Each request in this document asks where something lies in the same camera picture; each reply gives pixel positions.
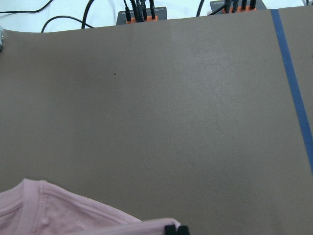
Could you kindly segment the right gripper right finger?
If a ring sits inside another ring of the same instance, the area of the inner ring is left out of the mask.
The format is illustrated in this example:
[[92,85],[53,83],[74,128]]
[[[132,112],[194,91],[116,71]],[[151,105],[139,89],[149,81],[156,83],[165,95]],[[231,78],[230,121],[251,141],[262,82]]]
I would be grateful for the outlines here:
[[180,225],[177,228],[177,235],[190,235],[188,226]]

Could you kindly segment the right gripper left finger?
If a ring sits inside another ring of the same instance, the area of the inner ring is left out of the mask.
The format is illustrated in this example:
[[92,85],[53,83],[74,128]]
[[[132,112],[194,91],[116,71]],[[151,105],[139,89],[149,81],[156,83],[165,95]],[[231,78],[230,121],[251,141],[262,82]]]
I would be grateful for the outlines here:
[[164,227],[165,235],[176,235],[177,230],[175,225],[166,225]]

